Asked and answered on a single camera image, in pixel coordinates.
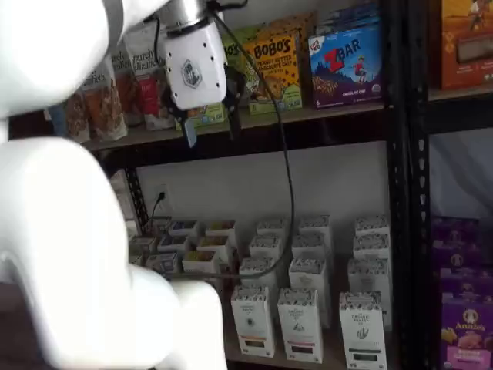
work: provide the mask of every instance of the electrical outlet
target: electrical outlet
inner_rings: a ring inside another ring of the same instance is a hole
[[[171,214],[173,212],[173,204],[171,203],[171,194],[169,192],[169,188],[165,183],[157,184],[152,188],[151,194],[153,195],[153,198],[151,207],[153,207],[154,203],[156,202],[159,193],[164,193],[164,199],[161,200],[157,205],[156,214]]]

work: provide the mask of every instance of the black cable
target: black cable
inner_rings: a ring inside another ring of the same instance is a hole
[[[259,71],[255,63],[252,61],[250,55],[245,51],[245,49],[242,47],[236,36],[233,34],[231,29],[226,25],[226,23],[223,22],[221,18],[214,12],[214,11],[209,11],[210,16],[213,17],[216,22],[218,22],[221,27],[224,28],[226,33],[231,37],[233,42],[238,46],[238,49],[241,51],[241,53],[245,56],[246,60],[248,63],[252,66],[253,70],[255,73],[259,76],[259,80],[262,82],[265,90],[269,94],[270,99],[272,100],[272,103],[274,104],[274,109],[276,110],[276,115],[277,115],[277,122],[280,127],[280,135],[281,135],[281,142],[282,142],[282,147],[283,147],[283,154],[284,154],[284,162],[286,164],[286,175],[287,175],[287,183],[289,185],[289,191],[290,191],[290,202],[291,202],[291,221],[290,221],[290,230],[287,235],[287,240],[286,244],[284,245],[284,251],[280,258],[267,270],[260,272],[258,274],[249,274],[249,275],[239,275],[239,274],[207,274],[207,273],[195,273],[195,272],[185,272],[181,274],[166,274],[165,276],[173,278],[219,278],[219,279],[258,279],[261,278],[262,276],[265,276],[272,271],[276,270],[281,262],[286,259],[288,256],[290,256],[290,249],[291,249],[291,244],[293,242],[293,235],[294,235],[294,192],[293,192],[293,181],[291,179],[291,168],[290,168],[290,161],[287,156],[287,144],[286,144],[286,135],[284,132],[284,124],[283,120],[281,119],[280,112],[279,112],[279,107],[277,106],[276,100],[274,99],[274,95],[272,91],[270,90],[269,85],[267,85],[267,82],[265,78],[263,77],[263,74]]]
[[[156,212],[157,205],[165,198],[165,194],[163,192],[159,193],[156,202],[154,203],[153,212],[151,213],[151,219],[149,220],[149,232],[153,232],[153,224],[154,224],[154,213]]]

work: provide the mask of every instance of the orange box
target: orange box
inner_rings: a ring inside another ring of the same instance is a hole
[[[489,0],[441,0],[442,89],[492,82],[492,48]]]

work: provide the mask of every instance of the power cord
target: power cord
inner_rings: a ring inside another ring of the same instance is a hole
[[[289,191],[290,191],[290,213],[291,213],[291,220],[290,220],[290,229],[289,233],[287,235],[287,240],[286,244],[284,245],[284,251],[282,255],[279,257],[279,259],[267,270],[260,272],[258,274],[249,274],[249,275],[240,275],[240,274],[207,274],[207,273],[196,273],[196,272],[185,272],[185,273],[180,273],[180,274],[165,274],[166,277],[168,278],[219,278],[219,279],[258,279],[261,278],[262,276],[265,276],[267,274],[270,274],[272,271],[275,271],[285,260],[290,256],[290,249],[291,249],[291,244],[293,242],[293,235],[294,235],[294,193],[293,193],[293,181],[291,179],[291,168],[290,168],[290,161],[287,155],[287,144],[286,144],[286,136],[284,132],[284,124],[280,116],[279,112],[279,107],[277,106],[276,100],[273,97],[273,93],[270,90],[269,85],[267,85],[267,82],[265,78],[263,77],[263,74],[259,71],[255,63],[252,61],[251,56],[248,55],[247,51],[242,47],[234,33],[231,31],[231,29],[226,25],[226,23],[223,22],[223,20],[216,14],[217,9],[224,10],[228,8],[238,8],[239,6],[236,6],[237,4],[232,4],[232,5],[221,5],[219,8],[217,8],[215,5],[213,5],[209,9],[209,14],[214,20],[223,27],[223,29],[226,31],[226,33],[230,36],[230,38],[233,40],[233,42],[238,46],[238,49],[241,51],[243,56],[246,58],[248,63],[252,66],[253,70],[255,73],[258,75],[259,80],[262,82],[265,90],[269,94],[270,100],[272,100],[272,103],[274,105],[274,109],[276,111],[277,115],[277,123],[279,124],[280,128],[280,135],[281,135],[281,143],[283,147],[283,155],[284,155],[284,162],[286,164],[286,175],[287,175],[287,183],[289,186]]]

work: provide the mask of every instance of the purple box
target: purple box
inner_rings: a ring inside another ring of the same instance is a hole
[[[441,292],[493,294],[493,271],[467,267],[440,269]]]
[[[434,217],[431,221],[431,239],[447,244],[478,243],[479,220],[474,218]]]
[[[447,244],[442,240],[433,242],[434,269],[441,267],[480,267],[484,256],[476,243]]]
[[[477,294],[443,297],[440,343],[441,369],[490,369],[493,299]]]

